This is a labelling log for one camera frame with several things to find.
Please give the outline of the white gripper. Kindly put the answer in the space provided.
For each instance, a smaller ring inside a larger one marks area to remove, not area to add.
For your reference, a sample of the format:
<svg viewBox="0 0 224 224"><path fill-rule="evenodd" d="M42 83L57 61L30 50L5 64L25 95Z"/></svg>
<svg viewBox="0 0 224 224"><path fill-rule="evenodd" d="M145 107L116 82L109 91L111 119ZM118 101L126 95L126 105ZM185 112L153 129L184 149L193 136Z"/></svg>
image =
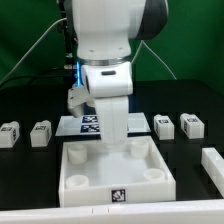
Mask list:
<svg viewBox="0 0 224 224"><path fill-rule="evenodd" d="M133 93L130 62L113 66L82 66L82 81L93 98L101 140L106 145L127 140L128 96Z"/></svg>

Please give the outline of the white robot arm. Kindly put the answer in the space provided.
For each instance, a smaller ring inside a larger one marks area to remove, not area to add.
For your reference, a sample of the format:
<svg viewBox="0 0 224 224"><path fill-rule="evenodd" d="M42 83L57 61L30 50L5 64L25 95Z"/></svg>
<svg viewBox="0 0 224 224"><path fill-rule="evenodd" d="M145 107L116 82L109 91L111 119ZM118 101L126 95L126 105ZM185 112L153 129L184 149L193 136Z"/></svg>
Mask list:
<svg viewBox="0 0 224 224"><path fill-rule="evenodd" d="M133 93L131 39L150 40L168 20L167 0L71 0L84 89L95 104L101 140L127 139Z"/></svg>

